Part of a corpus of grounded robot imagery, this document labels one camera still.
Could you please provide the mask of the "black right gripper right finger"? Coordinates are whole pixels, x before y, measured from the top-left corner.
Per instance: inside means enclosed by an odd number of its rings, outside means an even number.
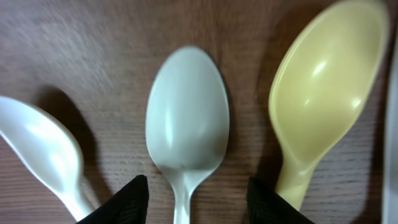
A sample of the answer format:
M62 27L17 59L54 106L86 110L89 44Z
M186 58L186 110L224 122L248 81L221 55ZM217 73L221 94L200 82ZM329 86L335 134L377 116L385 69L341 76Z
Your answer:
M246 201L250 224L314 224L254 177L248 181Z

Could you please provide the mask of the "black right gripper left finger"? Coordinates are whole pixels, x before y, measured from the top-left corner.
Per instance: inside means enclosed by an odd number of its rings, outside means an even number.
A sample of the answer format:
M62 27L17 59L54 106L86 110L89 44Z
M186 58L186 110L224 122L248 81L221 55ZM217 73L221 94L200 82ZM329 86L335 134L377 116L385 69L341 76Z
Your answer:
M147 177L138 175L76 224L145 224L148 204Z

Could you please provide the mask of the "white spoon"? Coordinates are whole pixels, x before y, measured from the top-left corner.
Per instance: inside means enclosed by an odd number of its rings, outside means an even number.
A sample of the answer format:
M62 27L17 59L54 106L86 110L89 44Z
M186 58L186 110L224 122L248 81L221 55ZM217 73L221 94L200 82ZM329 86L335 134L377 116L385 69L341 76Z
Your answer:
M76 221L95 209L83 193L83 154L73 134L46 111L1 97L1 136Z
M156 75L146 112L147 149L174 192L174 223L190 223L192 195L223 161L229 126L213 60L198 47L176 50Z

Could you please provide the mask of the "white spoon bowl down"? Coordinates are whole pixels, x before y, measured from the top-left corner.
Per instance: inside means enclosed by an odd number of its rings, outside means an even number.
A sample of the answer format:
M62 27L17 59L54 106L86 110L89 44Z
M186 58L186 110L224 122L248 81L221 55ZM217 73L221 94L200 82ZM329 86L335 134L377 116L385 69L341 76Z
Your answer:
M397 224L397 31L391 58L384 130L382 224Z

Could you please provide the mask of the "yellow plastic spoon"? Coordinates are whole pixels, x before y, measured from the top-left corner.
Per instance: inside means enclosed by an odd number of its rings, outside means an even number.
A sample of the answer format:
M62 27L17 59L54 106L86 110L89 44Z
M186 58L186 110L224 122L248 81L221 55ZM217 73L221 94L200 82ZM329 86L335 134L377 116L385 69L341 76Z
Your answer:
M383 1L340 1L319 13L282 59L269 116L282 149L275 191L302 206L317 164L359 118L389 40Z

